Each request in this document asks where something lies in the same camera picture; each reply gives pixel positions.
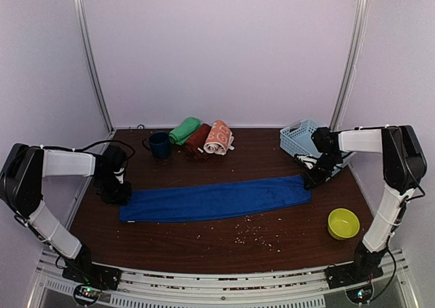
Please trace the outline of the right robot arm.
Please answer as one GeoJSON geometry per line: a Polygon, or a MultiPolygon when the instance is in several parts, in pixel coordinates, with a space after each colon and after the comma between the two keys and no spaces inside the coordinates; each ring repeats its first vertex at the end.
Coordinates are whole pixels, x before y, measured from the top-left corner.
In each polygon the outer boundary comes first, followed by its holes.
{"type": "Polygon", "coordinates": [[[306,189],[328,181],[345,152],[382,155],[383,196],[370,228],[358,243],[348,274],[353,281],[364,281],[385,255],[390,238],[402,222],[409,201],[427,171],[425,156],[410,125],[380,126],[333,132],[320,127],[311,136],[320,157],[298,154],[305,165],[302,174],[306,189]]]}

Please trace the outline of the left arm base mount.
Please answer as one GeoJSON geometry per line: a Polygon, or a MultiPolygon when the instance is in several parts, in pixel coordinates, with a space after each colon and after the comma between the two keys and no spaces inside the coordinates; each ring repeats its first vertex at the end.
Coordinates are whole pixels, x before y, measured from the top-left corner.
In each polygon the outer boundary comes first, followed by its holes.
{"type": "Polygon", "coordinates": [[[104,291],[117,290],[122,272],[114,267],[94,264],[92,274],[67,265],[62,276],[77,283],[73,289],[74,301],[83,307],[95,304],[104,291]]]}

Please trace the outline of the blue towel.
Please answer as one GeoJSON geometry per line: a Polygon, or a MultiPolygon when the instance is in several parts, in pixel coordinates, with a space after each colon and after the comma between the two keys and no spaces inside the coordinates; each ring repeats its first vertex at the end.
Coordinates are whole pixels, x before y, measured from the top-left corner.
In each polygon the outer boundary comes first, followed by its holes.
{"type": "Polygon", "coordinates": [[[179,223],[221,220],[308,203],[299,175],[184,188],[136,190],[120,207],[121,222],[179,223]]]}

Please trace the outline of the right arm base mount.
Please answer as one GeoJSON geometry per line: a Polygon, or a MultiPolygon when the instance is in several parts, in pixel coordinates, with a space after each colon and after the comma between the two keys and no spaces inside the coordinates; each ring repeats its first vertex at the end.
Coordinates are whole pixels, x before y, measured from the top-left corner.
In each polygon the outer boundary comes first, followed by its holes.
{"type": "Polygon", "coordinates": [[[356,305],[368,304],[375,296],[373,280],[383,276],[383,269],[375,267],[367,275],[356,276],[352,262],[342,265],[331,264],[324,270],[330,290],[345,288],[347,299],[356,305]]]}

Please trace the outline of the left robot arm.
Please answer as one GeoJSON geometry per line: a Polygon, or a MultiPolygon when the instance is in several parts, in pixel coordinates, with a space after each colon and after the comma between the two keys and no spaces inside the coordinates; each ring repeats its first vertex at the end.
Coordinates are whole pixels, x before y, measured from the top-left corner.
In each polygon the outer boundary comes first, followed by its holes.
{"type": "Polygon", "coordinates": [[[50,211],[43,196],[43,182],[48,177],[90,177],[104,203],[127,204],[132,188],[124,176],[132,156],[119,141],[107,141],[106,145],[103,153],[96,154],[89,147],[15,143],[1,169],[1,200],[21,224],[71,265],[71,272],[84,284],[98,276],[91,251],[50,211]]]}

